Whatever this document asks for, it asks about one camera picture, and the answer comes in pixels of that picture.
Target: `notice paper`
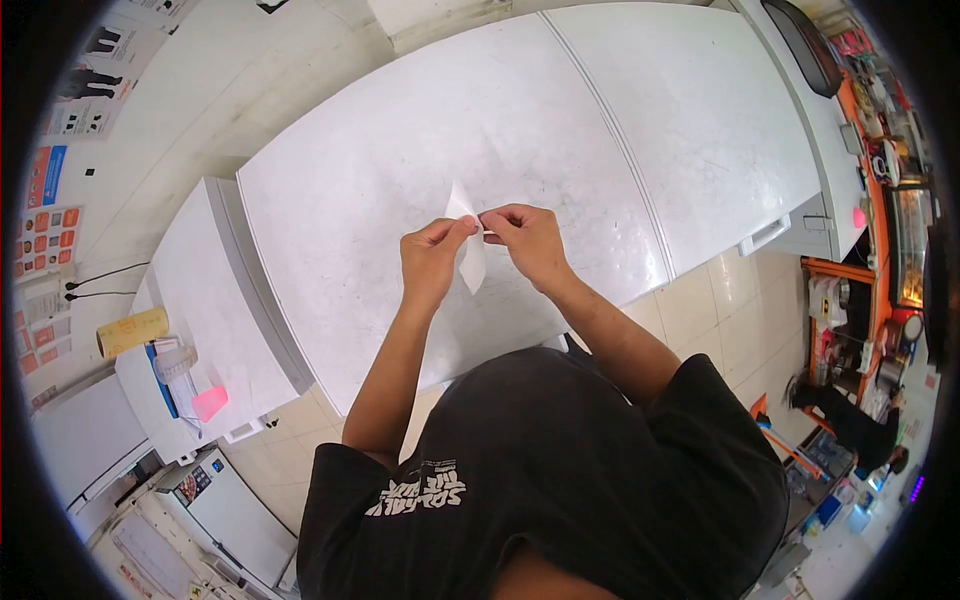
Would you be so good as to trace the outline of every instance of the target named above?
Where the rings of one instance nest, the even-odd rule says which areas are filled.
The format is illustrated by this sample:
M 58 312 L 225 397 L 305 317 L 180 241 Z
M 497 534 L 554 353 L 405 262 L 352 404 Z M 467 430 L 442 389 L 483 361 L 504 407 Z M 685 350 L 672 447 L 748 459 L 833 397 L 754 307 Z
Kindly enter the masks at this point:
M 477 219 L 477 213 L 470 204 L 470 198 L 464 186 L 459 181 L 453 182 L 453 189 L 450 191 L 450 202 L 446 205 L 444 216 L 448 219 L 459 219 L 469 215 L 477 225 L 477 232 L 467 238 L 464 244 L 467 246 L 467 252 L 460 263 L 460 275 L 464 278 L 467 288 L 471 294 L 476 294 L 483 283 L 483 278 L 487 276 L 487 257 L 483 247 L 483 225 Z

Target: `glass display case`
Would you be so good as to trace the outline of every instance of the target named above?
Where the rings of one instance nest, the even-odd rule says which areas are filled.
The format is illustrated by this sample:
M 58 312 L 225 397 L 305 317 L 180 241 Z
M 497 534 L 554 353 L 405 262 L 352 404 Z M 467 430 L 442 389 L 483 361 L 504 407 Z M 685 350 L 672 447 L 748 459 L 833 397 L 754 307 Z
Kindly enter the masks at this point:
M 933 193 L 926 186 L 884 190 L 890 231 L 890 302 L 898 308 L 924 308 L 926 228 L 933 225 Z

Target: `power cord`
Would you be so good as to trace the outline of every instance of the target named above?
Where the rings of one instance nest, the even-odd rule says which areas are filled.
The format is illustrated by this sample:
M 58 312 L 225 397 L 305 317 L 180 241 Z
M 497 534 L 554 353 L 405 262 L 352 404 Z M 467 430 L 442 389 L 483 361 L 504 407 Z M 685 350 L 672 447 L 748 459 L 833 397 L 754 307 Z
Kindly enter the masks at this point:
M 127 271 L 127 270 L 129 270 L 129 269 L 135 269 L 136 267 L 142 267 L 142 266 L 144 266 L 144 265 L 149 265 L 149 264 L 150 264 L 150 261 L 149 261 L 149 260 L 148 260 L 147 262 L 138 262 L 138 263 L 136 263 L 135 265 L 131 265 L 131 266 L 129 266 L 129 267 L 124 267 L 123 269 L 117 269 L 116 271 L 110 271 L 109 273 L 104 273 L 103 275 L 97 275 L 96 277 L 91 277 L 90 279 L 84 279 L 84 280 L 81 281 L 80 283 L 73 283 L 73 282 L 71 281 L 71 282 L 68 282 L 68 283 L 67 283 L 66 285 L 64 285 L 63 287 L 65 287 L 67 290 L 75 290 L 75 289 L 79 288 L 80 286 L 84 285 L 85 283 L 88 283 L 89 281 L 93 281 L 93 280 L 95 280 L 95 279 L 99 279 L 100 277 L 106 277 L 106 276 L 108 276 L 108 275 L 113 275 L 114 273 L 120 273 L 121 271 Z
M 63 299 L 68 302 L 72 302 L 77 298 L 90 298 L 91 296 L 108 296 L 110 294 L 116 294 L 117 296 L 132 296 L 136 294 L 136 292 L 97 292 L 96 294 L 80 294 L 79 296 L 77 296 L 76 294 L 64 294 Z

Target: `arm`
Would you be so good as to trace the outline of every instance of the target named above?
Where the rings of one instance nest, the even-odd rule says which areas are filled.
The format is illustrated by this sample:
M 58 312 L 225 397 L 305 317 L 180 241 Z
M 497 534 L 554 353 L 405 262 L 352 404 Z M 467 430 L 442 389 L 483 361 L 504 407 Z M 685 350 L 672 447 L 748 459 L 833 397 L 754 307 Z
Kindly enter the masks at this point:
M 631 402 L 648 410 L 680 367 L 670 348 L 593 291 L 573 273 L 553 211 L 508 204 L 479 215 L 490 244 L 544 293 L 593 352 L 600 371 Z
M 437 219 L 400 240 L 403 300 L 344 423 L 343 444 L 396 469 L 410 422 L 426 334 L 453 278 L 453 259 L 476 226 Z

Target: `refrigerator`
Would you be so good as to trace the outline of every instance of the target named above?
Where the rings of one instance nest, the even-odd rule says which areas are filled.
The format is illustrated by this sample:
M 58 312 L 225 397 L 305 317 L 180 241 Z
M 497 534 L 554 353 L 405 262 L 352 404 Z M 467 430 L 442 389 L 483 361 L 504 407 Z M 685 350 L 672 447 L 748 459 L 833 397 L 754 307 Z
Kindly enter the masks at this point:
M 174 468 L 154 493 L 204 551 L 221 557 L 268 597 L 297 550 L 297 538 L 267 510 L 219 449 Z
M 64 391 L 31 421 L 46 475 L 71 514 L 152 449 L 113 367 Z

